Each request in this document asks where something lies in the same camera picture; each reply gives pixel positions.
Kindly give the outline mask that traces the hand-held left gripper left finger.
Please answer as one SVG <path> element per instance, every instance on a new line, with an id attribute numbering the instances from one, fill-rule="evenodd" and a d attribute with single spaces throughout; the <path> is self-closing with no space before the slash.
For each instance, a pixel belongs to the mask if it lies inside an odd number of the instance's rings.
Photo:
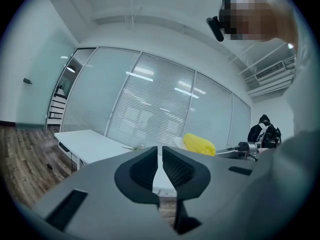
<path id="1" fill-rule="evenodd" d="M 153 193 L 157 170 L 158 148 L 153 146 L 122 163 L 115 171 L 114 181 L 119 191 L 132 202 L 159 207 L 159 196 Z"/>

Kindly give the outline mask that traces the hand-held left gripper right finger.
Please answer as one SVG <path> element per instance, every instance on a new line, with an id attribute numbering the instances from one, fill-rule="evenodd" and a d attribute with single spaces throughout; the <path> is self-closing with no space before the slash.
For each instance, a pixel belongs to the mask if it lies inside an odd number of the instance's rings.
<path id="1" fill-rule="evenodd" d="M 176 212 L 174 230 L 183 235 L 202 223 L 190 217 L 184 202 L 198 198 L 211 180 L 209 169 L 173 148 L 162 148 L 162 167 L 176 190 Z"/>

